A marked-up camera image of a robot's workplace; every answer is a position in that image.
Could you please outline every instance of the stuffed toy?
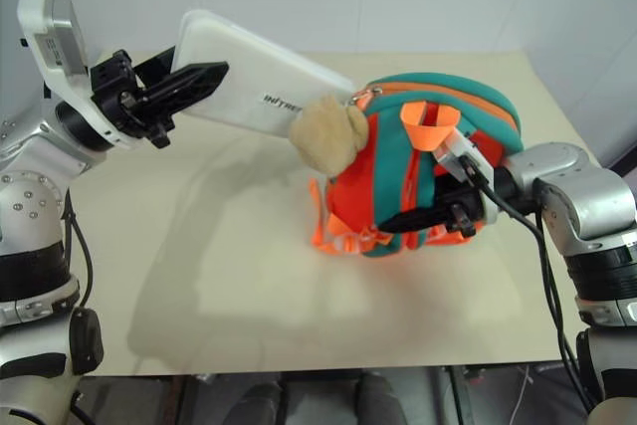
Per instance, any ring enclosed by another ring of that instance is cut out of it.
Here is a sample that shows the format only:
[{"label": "stuffed toy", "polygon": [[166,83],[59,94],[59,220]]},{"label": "stuffed toy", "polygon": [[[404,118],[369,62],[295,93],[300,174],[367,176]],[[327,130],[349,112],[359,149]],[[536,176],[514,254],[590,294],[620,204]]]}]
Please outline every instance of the stuffed toy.
[{"label": "stuffed toy", "polygon": [[324,97],[303,109],[290,127],[290,141],[310,168],[339,176],[367,145],[369,125],[354,105]]}]

